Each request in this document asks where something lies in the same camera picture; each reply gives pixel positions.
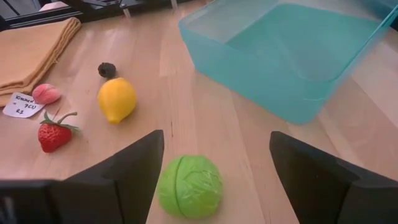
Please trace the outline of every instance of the wooden tabletop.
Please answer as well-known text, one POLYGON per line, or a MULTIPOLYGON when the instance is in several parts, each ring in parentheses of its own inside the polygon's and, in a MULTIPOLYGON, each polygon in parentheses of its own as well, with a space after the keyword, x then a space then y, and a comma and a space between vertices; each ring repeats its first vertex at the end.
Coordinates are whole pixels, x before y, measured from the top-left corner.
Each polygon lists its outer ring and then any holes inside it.
POLYGON ((0 115, 0 178, 64 179, 113 155, 154 129, 165 133, 164 165, 181 154, 204 154, 220 169, 224 198, 206 220, 168 216, 154 200, 150 224, 298 223, 269 152, 271 131, 282 131, 349 162, 398 180, 398 33, 390 30, 311 123, 287 123, 195 71, 177 21, 204 4, 181 4, 131 19, 84 24, 44 78, 63 97, 46 106, 81 133, 53 154, 37 140, 43 111, 31 119, 0 115), (97 104, 111 62, 135 87, 138 106, 109 124, 97 104))

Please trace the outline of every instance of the dark berry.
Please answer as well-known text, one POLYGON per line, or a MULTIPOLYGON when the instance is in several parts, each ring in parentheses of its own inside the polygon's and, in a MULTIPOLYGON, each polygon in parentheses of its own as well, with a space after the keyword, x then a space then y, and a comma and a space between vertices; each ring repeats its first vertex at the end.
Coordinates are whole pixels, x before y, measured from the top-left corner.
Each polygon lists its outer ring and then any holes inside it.
POLYGON ((102 63, 98 66, 99 74, 104 78, 113 78, 116 75, 116 67, 111 63, 102 63))

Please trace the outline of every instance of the pink peach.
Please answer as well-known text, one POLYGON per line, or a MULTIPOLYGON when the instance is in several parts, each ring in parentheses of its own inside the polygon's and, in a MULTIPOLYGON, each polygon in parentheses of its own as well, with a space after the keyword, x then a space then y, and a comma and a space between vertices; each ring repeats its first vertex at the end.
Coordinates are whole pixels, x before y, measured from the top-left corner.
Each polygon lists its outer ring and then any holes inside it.
POLYGON ((50 84, 41 84, 33 90, 32 96, 36 103, 47 105, 59 99, 61 93, 50 84))

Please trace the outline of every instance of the handwritten note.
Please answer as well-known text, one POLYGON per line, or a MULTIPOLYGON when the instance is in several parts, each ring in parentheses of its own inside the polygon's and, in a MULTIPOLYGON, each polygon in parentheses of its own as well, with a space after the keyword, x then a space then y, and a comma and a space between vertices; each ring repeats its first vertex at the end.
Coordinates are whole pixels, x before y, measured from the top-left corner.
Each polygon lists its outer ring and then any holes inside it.
POLYGON ((43 107, 44 105, 37 104, 31 96, 23 93, 13 93, 2 112, 15 118, 29 118, 43 107))

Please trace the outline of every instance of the toy fruit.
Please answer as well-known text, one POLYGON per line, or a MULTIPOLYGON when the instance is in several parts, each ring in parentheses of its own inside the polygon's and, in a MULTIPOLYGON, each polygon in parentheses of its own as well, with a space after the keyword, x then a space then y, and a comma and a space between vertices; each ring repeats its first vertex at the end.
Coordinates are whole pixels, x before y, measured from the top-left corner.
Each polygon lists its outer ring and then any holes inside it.
POLYGON ((32 96, 36 103, 47 105, 57 101, 61 93, 50 84, 41 84, 33 90, 32 96))
POLYGON ((44 121, 41 122, 42 125, 37 134, 44 152, 53 152, 71 140, 72 131, 78 128, 62 124, 62 121, 72 115, 76 116, 77 112, 68 113, 55 123, 49 118, 47 112, 44 113, 44 121))
POLYGON ((118 124, 136 107, 136 93, 124 78, 107 81, 98 92, 99 107, 106 119, 118 124))
POLYGON ((104 78, 113 78, 116 75, 116 67, 111 63, 103 62, 98 66, 98 73, 104 78))

